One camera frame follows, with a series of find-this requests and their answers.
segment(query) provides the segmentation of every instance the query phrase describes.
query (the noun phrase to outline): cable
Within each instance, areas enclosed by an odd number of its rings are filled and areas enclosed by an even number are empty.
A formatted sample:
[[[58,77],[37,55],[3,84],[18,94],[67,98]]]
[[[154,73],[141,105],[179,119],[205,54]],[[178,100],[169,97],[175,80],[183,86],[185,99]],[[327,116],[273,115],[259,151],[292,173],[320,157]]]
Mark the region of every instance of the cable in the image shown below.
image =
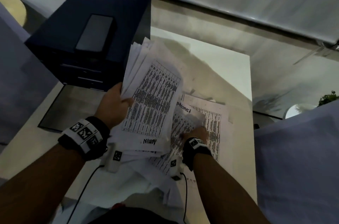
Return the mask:
[[[180,172],[181,175],[184,175],[185,177],[185,182],[186,182],[186,201],[185,201],[185,212],[184,212],[184,223],[186,224],[185,222],[185,217],[186,217],[186,209],[187,209],[187,179],[186,179],[186,176],[184,173]]]
[[[73,210],[72,210],[72,213],[70,214],[70,217],[68,218],[68,221],[67,221],[66,224],[68,224],[68,223],[70,222],[70,219],[72,218],[72,215],[73,215],[73,213],[74,213],[74,211],[75,211],[75,208],[78,206],[78,203],[79,203],[79,201],[80,201],[80,198],[81,198],[82,194],[84,193],[84,191],[85,191],[85,189],[86,189],[88,183],[90,182],[91,178],[93,177],[93,175],[95,174],[95,172],[96,172],[99,168],[102,168],[102,167],[104,167],[104,165],[99,165],[99,166],[93,171],[93,173],[91,174],[90,178],[87,180],[87,183],[86,183],[86,185],[84,186],[84,188],[83,188],[83,190],[82,190],[82,192],[81,192],[81,194],[80,194],[80,196],[79,196],[79,198],[78,198],[78,200],[77,200],[77,203],[75,204],[75,206],[74,206],[74,208],[73,208]]]

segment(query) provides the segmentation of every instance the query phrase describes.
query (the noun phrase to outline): desk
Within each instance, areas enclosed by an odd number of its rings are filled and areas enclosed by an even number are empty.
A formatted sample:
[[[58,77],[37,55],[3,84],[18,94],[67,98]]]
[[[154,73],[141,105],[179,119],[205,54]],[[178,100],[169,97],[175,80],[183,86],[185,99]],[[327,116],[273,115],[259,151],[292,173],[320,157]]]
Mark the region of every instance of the desk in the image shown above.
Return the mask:
[[[256,201],[256,171],[252,123],[252,93],[249,56],[218,46],[151,28],[151,39],[160,39],[196,77],[193,88],[206,97],[225,102],[234,125],[233,177]],[[10,179],[57,143],[59,134],[37,128],[62,84],[58,84],[0,155],[0,178]],[[87,162],[66,196],[78,199],[87,179],[100,160]],[[133,193],[148,192],[149,182],[121,165],[117,174],[98,170],[91,179],[82,201],[110,207]],[[197,223],[188,211],[191,223]]]

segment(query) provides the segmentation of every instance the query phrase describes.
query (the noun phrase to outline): person's left hand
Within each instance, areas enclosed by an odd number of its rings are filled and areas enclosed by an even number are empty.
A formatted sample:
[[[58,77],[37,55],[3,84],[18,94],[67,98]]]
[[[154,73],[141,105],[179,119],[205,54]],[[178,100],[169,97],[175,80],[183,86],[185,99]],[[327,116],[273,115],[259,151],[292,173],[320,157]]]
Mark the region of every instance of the person's left hand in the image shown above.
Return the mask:
[[[122,82],[107,91],[94,115],[102,120],[109,129],[112,129],[112,127],[118,125],[126,118],[128,108],[134,102],[133,98],[121,100],[121,87]]]

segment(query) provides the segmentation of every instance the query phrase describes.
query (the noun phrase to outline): forearm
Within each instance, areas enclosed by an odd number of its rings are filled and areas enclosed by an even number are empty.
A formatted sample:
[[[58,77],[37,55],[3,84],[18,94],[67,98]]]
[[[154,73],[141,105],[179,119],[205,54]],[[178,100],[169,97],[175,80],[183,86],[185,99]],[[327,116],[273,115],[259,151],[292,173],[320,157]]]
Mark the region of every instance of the forearm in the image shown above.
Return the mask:
[[[0,187],[3,223],[47,223],[85,161],[55,145]]]
[[[193,170],[211,223],[269,223],[249,194],[211,156],[197,153]]]

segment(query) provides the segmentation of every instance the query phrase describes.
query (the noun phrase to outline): rectangular black object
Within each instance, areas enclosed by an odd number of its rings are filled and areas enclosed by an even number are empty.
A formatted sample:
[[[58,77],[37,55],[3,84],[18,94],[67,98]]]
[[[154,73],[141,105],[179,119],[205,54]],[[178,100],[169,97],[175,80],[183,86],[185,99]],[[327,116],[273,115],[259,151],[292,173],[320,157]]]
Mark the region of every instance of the rectangular black object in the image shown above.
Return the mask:
[[[150,38],[150,2],[66,0],[26,45],[63,84],[107,91],[123,80],[130,45]],[[116,22],[107,54],[99,59],[76,49],[92,15]]]
[[[103,59],[108,53],[116,28],[114,17],[92,14],[75,46],[75,52],[79,56]]]

